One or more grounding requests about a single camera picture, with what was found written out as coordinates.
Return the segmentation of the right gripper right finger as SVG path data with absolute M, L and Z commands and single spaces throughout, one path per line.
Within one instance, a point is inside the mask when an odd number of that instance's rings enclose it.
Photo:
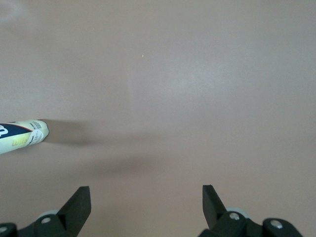
M 212 185 L 202 187 L 202 208 L 208 229 L 201 237 L 301 237 L 288 221 L 267 218 L 261 225 L 238 210 L 227 210 Z

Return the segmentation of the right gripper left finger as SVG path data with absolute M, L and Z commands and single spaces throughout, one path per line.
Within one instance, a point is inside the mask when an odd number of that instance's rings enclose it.
M 1 223 L 2 237 L 76 237 L 91 213 L 90 188 L 79 187 L 56 214 L 46 214 L 17 229 L 15 223 Z

